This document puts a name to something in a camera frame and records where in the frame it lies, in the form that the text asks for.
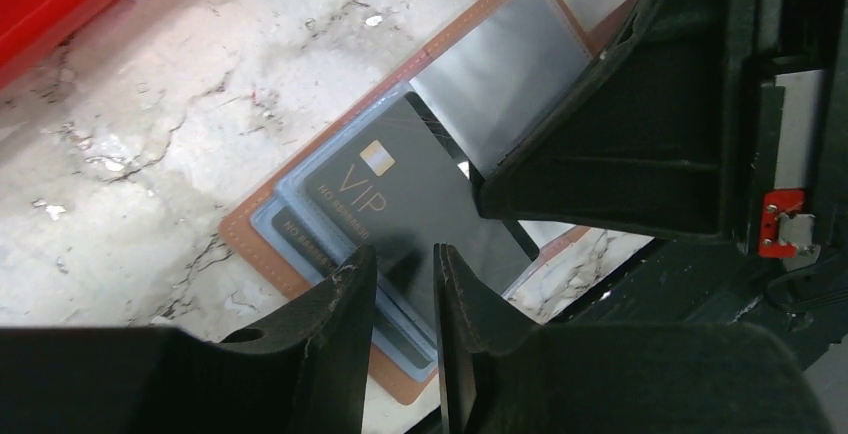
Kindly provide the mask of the brown leather card holder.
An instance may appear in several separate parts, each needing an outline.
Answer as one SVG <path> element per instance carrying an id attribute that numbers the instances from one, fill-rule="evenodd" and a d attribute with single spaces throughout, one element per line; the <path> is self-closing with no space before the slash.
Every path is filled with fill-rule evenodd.
<path id="1" fill-rule="evenodd" d="M 454 245 L 539 323 L 647 245 L 569 223 L 487 220 L 472 196 L 632 3 L 585 29 L 564 0 L 478 0 L 228 214 L 222 238 L 288 298 L 374 246 L 369 372 L 397 402 L 414 403 L 437 373 L 435 244 Z"/>

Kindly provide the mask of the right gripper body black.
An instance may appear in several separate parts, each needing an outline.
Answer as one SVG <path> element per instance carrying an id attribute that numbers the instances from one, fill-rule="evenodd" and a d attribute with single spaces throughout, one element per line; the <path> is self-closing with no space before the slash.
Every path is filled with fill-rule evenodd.
<path id="1" fill-rule="evenodd" d="M 737 201 L 715 316 L 811 365 L 847 334 L 847 0 L 729 0 L 726 45 Z"/>

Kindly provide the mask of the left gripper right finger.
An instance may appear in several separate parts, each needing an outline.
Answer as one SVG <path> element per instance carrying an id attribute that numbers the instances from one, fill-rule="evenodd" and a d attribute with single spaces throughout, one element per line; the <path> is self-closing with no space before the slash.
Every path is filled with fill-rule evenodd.
<path id="1" fill-rule="evenodd" d="M 828 433 L 790 351 L 750 324 L 540 325 L 433 249 L 446 433 Z"/>

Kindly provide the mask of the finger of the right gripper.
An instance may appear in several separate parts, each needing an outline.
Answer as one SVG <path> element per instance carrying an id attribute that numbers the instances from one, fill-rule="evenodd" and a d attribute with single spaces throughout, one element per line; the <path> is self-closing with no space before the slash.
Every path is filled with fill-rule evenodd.
<path id="1" fill-rule="evenodd" d="M 756 0 L 631 0 L 598 56 L 477 192 L 487 218 L 725 239 Z"/>

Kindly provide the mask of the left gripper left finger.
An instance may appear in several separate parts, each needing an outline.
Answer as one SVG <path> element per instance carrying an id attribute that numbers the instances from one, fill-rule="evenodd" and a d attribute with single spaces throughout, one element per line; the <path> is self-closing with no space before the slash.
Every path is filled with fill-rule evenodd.
<path id="1" fill-rule="evenodd" d="M 218 343 L 177 327 L 5 328 L 5 433 L 358 433 L 376 253 Z"/>

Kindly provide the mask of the black VIP card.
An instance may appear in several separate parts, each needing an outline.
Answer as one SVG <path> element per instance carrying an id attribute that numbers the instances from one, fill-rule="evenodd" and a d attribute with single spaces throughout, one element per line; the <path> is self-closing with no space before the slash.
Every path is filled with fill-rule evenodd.
<path id="1" fill-rule="evenodd" d="M 376 248 L 389 297 L 427 333 L 436 327 L 435 245 L 454 246 L 497 293 L 537 258 L 518 223 L 478 215 L 459 151 L 415 92 L 386 100 L 344 136 L 302 186 L 354 245 Z"/>

